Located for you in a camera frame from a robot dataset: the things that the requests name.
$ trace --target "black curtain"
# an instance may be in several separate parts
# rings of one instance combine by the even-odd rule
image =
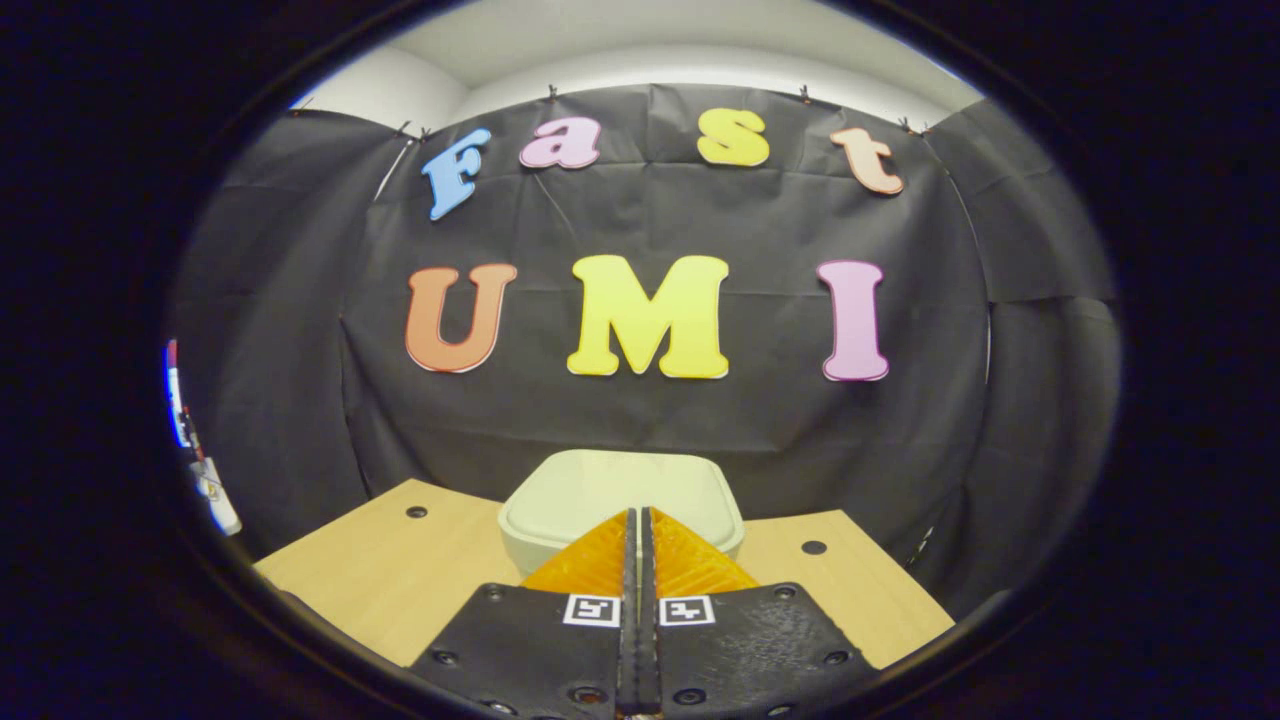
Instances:
[[[710,108],[759,114],[768,160],[707,164],[695,142]],[[599,160],[520,165],[534,128],[573,115],[603,126]],[[422,165],[481,127],[475,195],[431,222]],[[891,147],[900,195],[852,177],[829,140],[849,127]],[[625,361],[570,374],[571,266],[598,254],[627,258],[649,293],[681,256],[724,260],[728,375]],[[878,382],[822,374],[832,314],[815,269],[841,259],[884,272]],[[465,374],[421,369],[404,350],[408,277],[460,272],[442,329],[458,341],[466,275],[484,263],[520,272],[492,356]],[[283,118],[201,220],[173,325],[192,414],[257,552],[408,477],[502,501],[561,450],[689,452],[719,464],[748,519],[844,509],[960,615],[1025,577],[1089,493],[1117,387],[1111,295],[1083,208],[989,102],[920,136],[776,92],[630,86],[425,143],[328,113]]]

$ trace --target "bolt hole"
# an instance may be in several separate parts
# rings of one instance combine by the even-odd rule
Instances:
[[[609,696],[604,694],[600,688],[573,688],[573,692],[568,693],[568,697],[573,702],[581,702],[582,705],[595,705],[598,702],[604,702]]]
[[[672,696],[676,705],[698,705],[707,700],[707,693],[698,688],[687,688]]]

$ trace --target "foam letter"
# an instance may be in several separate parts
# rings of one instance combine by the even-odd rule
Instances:
[[[476,147],[489,142],[490,137],[489,131],[476,128],[422,165],[422,174],[430,178],[435,197],[433,220],[439,220],[475,192],[475,183],[462,179],[462,173],[475,177],[480,172],[480,151]]]
[[[433,373],[466,373],[489,359],[498,342],[502,292],[507,283],[516,279],[516,268],[493,264],[471,270],[471,282],[476,286],[471,334],[453,343],[440,337],[440,315],[444,313],[444,291],[457,279],[458,272],[453,268],[425,268],[408,278],[413,296],[408,304],[404,348],[415,363]]]
[[[828,380],[878,380],[888,374],[888,360],[876,337],[876,286],[884,273],[869,263],[832,260],[818,265],[818,277],[831,287],[835,351],[822,365]]]
[[[631,372],[649,369],[671,329],[671,347],[658,361],[668,378],[722,378],[728,359],[719,352],[719,284],[728,264],[687,255],[676,260],[653,300],[640,287],[631,264],[618,255],[594,255],[573,263],[582,281],[582,333],[568,356],[576,375],[612,375],[618,356],[609,352],[609,328],[618,336]]]
[[[585,168],[600,156],[595,141],[600,123],[591,118],[564,118],[543,123],[534,131],[538,140],[520,151],[520,163],[527,168]]]
[[[884,174],[884,167],[879,160],[892,155],[888,145],[876,142],[870,133],[863,128],[833,132],[831,141],[845,147],[845,156],[849,158],[849,167],[854,170],[854,177],[867,190],[883,195],[902,192],[902,179],[897,176]]]
[[[764,120],[750,110],[712,108],[698,118],[698,152],[717,165],[759,165],[769,158],[769,143],[756,133]]]

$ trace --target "white object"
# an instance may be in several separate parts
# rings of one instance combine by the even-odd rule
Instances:
[[[557,452],[498,512],[507,555],[525,575],[628,507],[657,507],[730,557],[745,528],[718,465],[692,455]]]
[[[227,488],[218,477],[214,459],[205,457],[202,462],[192,462],[191,471],[196,474],[196,489],[209,501],[209,510],[214,514],[218,527],[228,536],[241,532],[243,525],[236,509],[232,507],[232,498],[227,497]]]

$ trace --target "wooden table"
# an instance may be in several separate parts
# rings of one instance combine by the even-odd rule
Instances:
[[[406,510],[421,506],[425,518]],[[484,583],[520,584],[498,528],[500,503],[406,480],[256,568],[337,628],[408,666]],[[800,550],[827,546],[820,555]],[[748,520],[737,562],[762,584],[794,582],[884,667],[954,623],[840,510]]]

